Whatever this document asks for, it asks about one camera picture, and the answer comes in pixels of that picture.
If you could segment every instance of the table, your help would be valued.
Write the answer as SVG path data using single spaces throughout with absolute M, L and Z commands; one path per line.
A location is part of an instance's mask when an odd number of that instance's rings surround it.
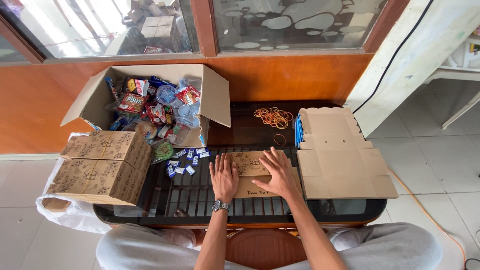
M 97 216 L 108 224 L 134 223 L 152 228 L 207 228 L 212 214 L 214 193 L 208 163 L 224 152 L 257 151 L 275 146 L 284 150 L 292 166 L 298 167 L 295 133 L 291 122 L 286 129 L 263 124 L 253 116 L 256 109 L 278 107 L 297 114 L 300 108 L 339 107 L 317 100 L 231 103 L 232 127 L 210 121 L 208 148 L 210 158 L 199 159 L 197 172 L 190 176 L 177 174 L 170 179 L 165 162 L 150 166 L 137 206 L 94 204 Z M 281 134 L 287 143 L 278 146 L 273 136 Z M 282 143 L 280 136 L 277 142 Z M 186 155 L 182 164 L 191 164 Z M 307 205 L 325 229 L 361 227 L 378 218 L 386 207 L 386 199 L 307 200 Z M 174 217 L 178 208 L 190 217 Z M 282 197 L 237 198 L 228 213 L 228 228 L 296 228 L 288 204 Z

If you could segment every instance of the white wall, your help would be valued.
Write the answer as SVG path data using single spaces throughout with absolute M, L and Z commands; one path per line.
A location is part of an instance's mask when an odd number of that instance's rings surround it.
M 407 36 L 428 0 L 410 0 L 345 107 L 358 108 L 375 90 L 393 53 Z M 480 0 L 434 0 L 422 22 L 398 52 L 377 92 L 355 113 L 368 136 L 480 25 Z

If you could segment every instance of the wristwatch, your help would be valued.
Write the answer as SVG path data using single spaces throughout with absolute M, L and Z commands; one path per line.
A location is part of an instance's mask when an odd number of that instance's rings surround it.
M 226 209 L 228 212 L 229 208 L 230 208 L 230 205 L 228 203 L 222 202 L 221 200 L 214 201 L 212 205 L 213 211 L 218 211 L 219 209 Z

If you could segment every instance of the tile floor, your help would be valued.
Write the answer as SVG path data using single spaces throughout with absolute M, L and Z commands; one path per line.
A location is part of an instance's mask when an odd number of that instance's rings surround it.
M 480 105 L 446 130 L 440 125 L 461 108 L 480 83 L 434 80 L 415 91 L 368 138 L 419 202 L 465 249 L 479 258 Z M 46 220 L 35 199 L 55 161 L 0 162 L 0 261 L 5 270 L 100 270 L 95 258 L 99 234 L 76 231 Z M 458 246 L 423 214 L 394 180 L 398 199 L 389 200 L 373 223 L 411 222 L 435 235 L 444 257 L 437 270 L 460 270 Z M 470 261 L 469 270 L 480 270 Z

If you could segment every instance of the glass window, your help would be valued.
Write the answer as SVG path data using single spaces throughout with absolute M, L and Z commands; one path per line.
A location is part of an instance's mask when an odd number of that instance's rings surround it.
M 224 51 L 360 48 L 386 0 L 213 0 Z
M 0 62 L 27 61 L 3 36 L 0 36 Z
M 0 0 L 0 4 L 4 17 L 47 58 L 198 52 L 196 32 L 188 29 L 194 27 L 189 0 Z

